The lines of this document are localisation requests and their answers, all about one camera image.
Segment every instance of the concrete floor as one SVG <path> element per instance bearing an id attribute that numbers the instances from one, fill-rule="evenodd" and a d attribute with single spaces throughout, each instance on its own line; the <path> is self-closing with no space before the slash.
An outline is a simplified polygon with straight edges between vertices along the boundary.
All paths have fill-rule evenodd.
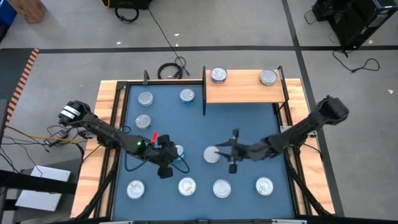
<path id="1" fill-rule="evenodd" d="M 330 26 L 307 25 L 303 15 L 315 0 L 287 0 L 301 46 L 333 46 Z M 48 11 L 41 24 L 26 24 L 17 17 L 0 48 L 41 49 L 167 47 L 147 11 L 133 24 L 122 24 L 113 10 L 97 0 L 43 0 Z M 170 42 L 179 46 L 278 45 L 293 46 L 282 0 L 155 0 L 151 10 Z M 398 14 L 370 39 L 372 45 L 398 45 Z M 347 121 L 325 128 L 331 163 L 347 217 L 398 220 L 398 185 L 394 159 L 397 139 L 395 111 L 398 105 L 398 50 L 357 51 L 343 58 L 351 68 L 369 58 L 381 65 L 379 72 L 345 70 L 329 51 L 302 52 L 315 99 L 337 96 L 351 110 Z M 187 60 L 190 78 L 200 78 L 202 66 L 228 69 L 284 67 L 288 78 L 301 78 L 293 50 L 179 52 Z M 173 62 L 172 52 L 92 54 L 39 54 L 11 120 L 11 126 L 31 134 L 44 134 L 57 123 L 57 115 L 70 100 L 95 105 L 101 80 L 141 78 L 148 70 Z M 174 74 L 171 69 L 165 75 Z M 17 136 L 6 131 L 6 134 Z M 19 169 L 32 163 L 23 149 L 4 146 Z M 28 147 L 37 164 L 78 158 L 75 146 L 54 148 L 50 153 Z M 9 169 L 0 163 L 0 169 Z M 36 220 L 31 223 L 43 223 Z"/>

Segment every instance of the tin can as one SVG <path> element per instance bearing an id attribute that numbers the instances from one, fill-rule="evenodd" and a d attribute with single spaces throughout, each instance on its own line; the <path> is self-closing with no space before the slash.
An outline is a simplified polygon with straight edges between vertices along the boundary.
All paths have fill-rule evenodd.
<path id="1" fill-rule="evenodd" d="M 175 145 L 175 147 L 177 148 L 177 154 L 181 157 L 184 158 L 185 157 L 185 151 L 184 148 L 180 145 Z M 181 161 L 181 158 L 176 158 L 174 159 L 175 162 Z"/>
<path id="2" fill-rule="evenodd" d="M 195 93 L 190 89 L 184 89 L 180 93 L 180 99 L 186 104 L 192 103 L 194 97 L 195 97 Z"/>
<path id="3" fill-rule="evenodd" d="M 149 92 L 143 92 L 138 96 L 138 103 L 141 106 L 150 106 L 154 102 L 154 96 Z"/>
<path id="4" fill-rule="evenodd" d="M 260 177 L 256 181 L 256 190 L 262 196 L 268 196 L 274 190 L 274 185 L 271 180 L 266 177 Z"/>
<path id="5" fill-rule="evenodd" d="M 139 115 L 136 118 L 136 126 L 137 128 L 141 130 L 146 130 L 150 127 L 152 124 L 152 121 L 150 120 L 150 117 L 146 114 Z"/>
<path id="6" fill-rule="evenodd" d="M 218 198 L 226 198 L 231 193 L 231 184 L 224 179 L 216 180 L 213 184 L 213 192 Z"/>
<path id="7" fill-rule="evenodd" d="M 178 183 L 178 191 L 180 192 L 180 194 L 184 196 L 193 195 L 196 189 L 197 189 L 197 183 L 195 183 L 195 181 L 190 177 L 183 178 Z"/>
<path id="8" fill-rule="evenodd" d="M 145 192 L 145 186 L 144 184 L 139 181 L 139 180 L 133 180 L 128 186 L 127 186 L 127 195 L 131 199 L 139 199 L 142 197 L 142 195 Z"/>
<path id="9" fill-rule="evenodd" d="M 211 69 L 210 77 L 211 77 L 211 81 L 213 81 L 213 83 L 217 83 L 217 84 L 224 83 L 227 76 L 228 76 L 228 72 L 226 71 L 225 68 L 215 67 L 215 68 Z"/>
<path id="10" fill-rule="evenodd" d="M 215 152 L 219 152 L 219 151 L 220 150 L 218 150 L 217 147 L 209 146 L 203 152 L 203 157 L 205 158 L 206 162 L 208 162 L 208 163 L 216 163 L 219 161 L 220 155 Z"/>
<path id="11" fill-rule="evenodd" d="M 278 76 L 275 71 L 269 69 L 263 70 L 260 74 L 260 82 L 263 85 L 271 86 L 276 82 L 277 77 Z"/>

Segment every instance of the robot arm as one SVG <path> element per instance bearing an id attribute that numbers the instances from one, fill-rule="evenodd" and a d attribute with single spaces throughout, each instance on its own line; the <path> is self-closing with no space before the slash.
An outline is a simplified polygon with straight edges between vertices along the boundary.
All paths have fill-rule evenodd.
<path id="1" fill-rule="evenodd" d="M 262 138 L 253 145 L 238 143 L 239 131 L 233 131 L 233 138 L 226 143 L 216 146 L 231 146 L 231 154 L 219 152 L 220 155 L 230 161 L 229 173 L 235 174 L 237 171 L 236 161 L 251 159 L 253 161 L 273 158 L 284 153 L 290 146 L 301 146 L 308 133 L 316 131 L 325 124 L 336 125 L 347 119 L 348 108 L 338 99 L 327 96 L 321 100 L 307 118 L 280 134 Z"/>
<path id="2" fill-rule="evenodd" d="M 124 149 L 126 152 L 142 161 L 149 161 L 159 166 L 160 178 L 168 178 L 173 175 L 169 164 L 178 158 L 175 144 L 170 141 L 168 135 L 157 138 L 155 147 L 152 141 L 133 134 L 124 134 L 93 114 L 90 107 L 80 101 L 69 101 L 58 115 L 59 124 L 75 128 L 85 128 L 97 136 L 97 141 L 104 147 Z"/>

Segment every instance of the wooden platform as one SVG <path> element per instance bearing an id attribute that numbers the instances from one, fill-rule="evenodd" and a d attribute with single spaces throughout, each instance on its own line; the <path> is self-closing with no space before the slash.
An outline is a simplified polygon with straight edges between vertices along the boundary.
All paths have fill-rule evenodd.
<path id="1" fill-rule="evenodd" d="M 213 83 L 211 70 L 206 70 L 207 103 L 283 103 L 285 101 L 282 82 L 278 78 L 272 86 L 260 82 L 262 70 L 228 70 L 224 83 Z"/>
<path id="2" fill-rule="evenodd" d="M 109 122 L 111 118 L 113 101 L 116 93 L 117 80 L 102 81 L 99 86 L 99 92 L 97 97 L 97 102 L 95 106 L 94 113 L 106 122 Z M 307 102 L 305 101 L 304 92 L 302 89 L 302 84 L 298 78 L 288 78 L 286 79 L 286 85 L 289 92 L 289 106 L 290 112 L 292 114 L 292 119 L 294 123 L 304 119 L 308 115 Z M 121 118 L 121 107 L 124 100 L 124 90 L 121 91 L 119 96 L 118 111 L 116 117 L 116 124 L 119 124 Z M 308 145 L 313 147 L 317 146 L 316 139 L 308 139 L 306 142 Z M 92 139 L 88 141 L 86 147 L 86 155 L 88 155 L 93 149 L 97 147 L 96 140 Z M 320 159 L 320 155 L 317 151 L 310 149 L 309 147 L 303 146 L 301 148 L 301 160 L 303 165 L 303 170 L 305 174 L 305 181 L 308 188 L 314 194 L 314 196 L 319 200 L 319 202 L 327 209 L 329 212 L 333 213 L 333 204 L 331 201 L 331 196 L 326 182 L 326 176 L 323 170 L 323 164 Z M 114 151 L 112 151 L 109 158 L 109 166 L 113 162 Z M 100 181 L 101 166 L 104 158 L 104 149 L 101 147 L 95 153 L 93 153 L 81 168 L 81 173 L 79 177 L 78 187 L 76 190 L 75 200 L 73 202 L 71 217 L 75 217 L 80 214 L 80 212 L 86 207 L 90 202 L 92 196 L 98 189 L 98 184 Z M 303 209 L 303 200 L 298 188 L 298 200 L 300 203 L 300 213 L 305 214 Z M 108 190 L 104 193 L 102 200 L 102 206 L 100 211 L 100 216 L 105 216 L 106 213 L 106 203 L 108 202 Z"/>

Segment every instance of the blue table surface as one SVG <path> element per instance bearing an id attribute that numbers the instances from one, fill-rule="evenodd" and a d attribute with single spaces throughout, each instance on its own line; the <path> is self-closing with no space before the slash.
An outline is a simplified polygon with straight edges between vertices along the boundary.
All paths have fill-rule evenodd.
<path id="1" fill-rule="evenodd" d="M 180 92 L 190 88 L 195 92 L 194 102 L 184 104 Z M 238 162 L 238 173 L 228 173 L 228 162 L 221 158 L 209 164 L 203 158 L 206 147 L 227 141 L 234 128 L 240 129 L 239 142 L 254 144 L 264 136 L 278 133 L 278 124 L 271 104 L 207 104 L 206 116 L 202 115 L 200 86 L 132 86 L 126 112 L 126 125 L 131 134 L 151 138 L 154 131 L 168 134 L 170 139 L 184 147 L 185 160 L 190 166 L 188 174 L 174 169 L 168 179 L 157 176 L 158 167 L 147 163 L 134 172 L 124 169 L 124 153 L 121 155 L 113 210 L 114 221 L 124 220 L 235 220 L 255 218 L 293 218 L 289 183 L 283 156 L 253 162 Z M 154 96 L 150 107 L 141 106 L 138 95 L 149 91 Z M 135 119 L 148 114 L 152 126 L 147 130 L 136 128 Z M 230 152 L 229 147 L 220 151 Z M 128 156 L 127 166 L 133 168 L 141 161 Z M 186 169 L 183 162 L 177 166 Z M 191 177 L 197 183 L 192 196 L 180 195 L 178 182 Z M 269 178 L 274 184 L 270 196 L 261 196 L 255 190 L 260 177 Z M 218 179 L 231 184 L 229 197 L 220 199 L 212 191 Z M 127 186 L 132 180 L 144 183 L 146 191 L 136 200 L 127 196 Z"/>

